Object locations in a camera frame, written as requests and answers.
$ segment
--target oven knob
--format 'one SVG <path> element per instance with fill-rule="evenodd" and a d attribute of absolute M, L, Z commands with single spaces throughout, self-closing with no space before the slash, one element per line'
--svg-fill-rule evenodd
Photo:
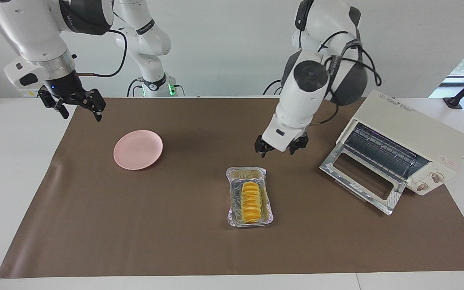
<path fill-rule="evenodd" d="M 431 173 L 431 178 L 434 181 L 434 183 L 440 183 L 443 181 L 443 175 L 438 172 L 432 172 Z"/>
<path fill-rule="evenodd" d="M 423 182 L 417 182 L 416 183 L 416 190 L 417 191 L 424 191 L 426 189 L 429 188 L 429 185 L 427 185 L 427 183 L 423 183 Z"/>

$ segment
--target pink plate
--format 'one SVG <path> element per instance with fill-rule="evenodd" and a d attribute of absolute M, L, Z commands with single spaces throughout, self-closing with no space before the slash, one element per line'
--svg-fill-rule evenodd
<path fill-rule="evenodd" d="M 162 153 L 162 139 L 152 131 L 137 130 L 121 138 L 114 147 L 114 160 L 129 170 L 144 169 Z"/>

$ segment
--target black stand base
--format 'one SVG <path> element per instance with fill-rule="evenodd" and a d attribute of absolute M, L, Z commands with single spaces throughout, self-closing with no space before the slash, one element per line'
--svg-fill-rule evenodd
<path fill-rule="evenodd" d="M 462 109 L 462 108 L 463 108 L 463 107 L 461 107 L 460 104 L 453 105 L 453 104 L 449 103 L 449 101 L 451 101 L 451 100 L 452 100 L 451 97 L 444 97 L 444 98 L 443 98 L 443 101 L 445 102 L 445 104 L 446 104 L 449 108 L 451 108 L 451 109 Z"/>

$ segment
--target wire rack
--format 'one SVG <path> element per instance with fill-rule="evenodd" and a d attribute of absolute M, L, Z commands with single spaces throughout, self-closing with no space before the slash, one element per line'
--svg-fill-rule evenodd
<path fill-rule="evenodd" d="M 429 160 L 358 123 L 345 142 L 346 149 L 391 178 L 406 180 Z"/>

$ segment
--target brown tablecloth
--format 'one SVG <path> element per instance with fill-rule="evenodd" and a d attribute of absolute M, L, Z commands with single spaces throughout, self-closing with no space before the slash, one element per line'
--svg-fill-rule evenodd
<path fill-rule="evenodd" d="M 262 159 L 253 145 L 276 99 L 106 101 L 100 123 L 76 110 L 0 278 L 464 270 L 464 218 L 444 186 L 405 192 L 386 216 L 319 170 L 360 102 L 311 127 L 294 156 Z M 315 120 L 333 111 L 324 102 Z M 142 171 L 112 157 L 134 130 L 164 141 Z M 272 224 L 228 225 L 233 166 L 267 170 Z"/>

